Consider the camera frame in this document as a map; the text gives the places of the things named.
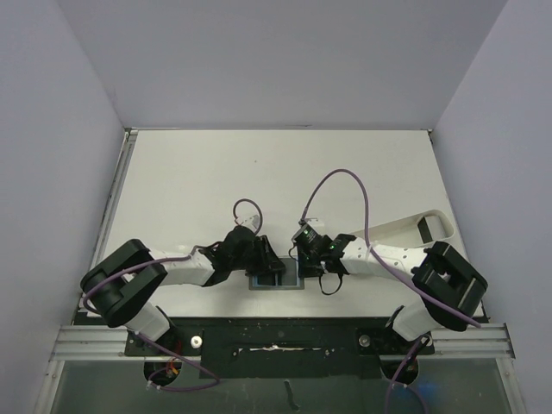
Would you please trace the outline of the grey card holder wallet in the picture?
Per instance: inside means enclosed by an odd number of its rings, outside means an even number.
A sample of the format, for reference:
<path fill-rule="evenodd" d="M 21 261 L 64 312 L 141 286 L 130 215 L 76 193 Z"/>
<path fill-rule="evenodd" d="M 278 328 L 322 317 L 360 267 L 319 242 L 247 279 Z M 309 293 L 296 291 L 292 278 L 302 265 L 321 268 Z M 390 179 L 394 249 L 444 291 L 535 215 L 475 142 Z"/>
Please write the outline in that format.
<path fill-rule="evenodd" d="M 284 291 L 303 290 L 304 281 L 298 276 L 298 260 L 296 257 L 282 257 L 285 270 L 280 273 L 251 276 L 250 291 Z"/>

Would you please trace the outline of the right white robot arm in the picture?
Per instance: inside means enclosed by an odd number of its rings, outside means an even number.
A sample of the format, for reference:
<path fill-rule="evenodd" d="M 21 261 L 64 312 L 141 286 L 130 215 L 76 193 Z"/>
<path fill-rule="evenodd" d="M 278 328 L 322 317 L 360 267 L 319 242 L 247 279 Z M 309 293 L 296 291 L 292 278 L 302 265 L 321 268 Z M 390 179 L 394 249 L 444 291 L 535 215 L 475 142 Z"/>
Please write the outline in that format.
<path fill-rule="evenodd" d="M 439 327 L 463 332 L 480 326 L 475 312 L 488 283 L 444 241 L 425 248 L 401 248 L 369 243 L 351 234 L 330 238 L 303 223 L 292 244 L 298 249 L 299 267 L 314 268 L 318 276 L 396 279 L 419 296 L 400 306 L 384 331 L 385 345 L 393 352 L 404 352 L 419 336 Z"/>

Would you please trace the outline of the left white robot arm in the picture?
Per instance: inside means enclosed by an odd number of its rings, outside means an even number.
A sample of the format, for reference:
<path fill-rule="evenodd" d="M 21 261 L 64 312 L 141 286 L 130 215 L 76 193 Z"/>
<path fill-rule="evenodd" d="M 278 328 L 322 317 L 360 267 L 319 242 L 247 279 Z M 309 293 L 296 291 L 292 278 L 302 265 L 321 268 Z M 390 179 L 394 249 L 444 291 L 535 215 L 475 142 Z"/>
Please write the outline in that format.
<path fill-rule="evenodd" d="M 162 285 L 211 287 L 238 271 L 249 277 L 278 277 L 285 264 L 266 236 L 241 225 L 223 240 L 196 245 L 184 254 L 155 252 L 131 239 L 81 279 L 83 306 L 108 327 L 123 326 L 145 337 L 156 354 L 166 354 L 176 334 L 169 317 L 150 302 L 154 292 Z"/>

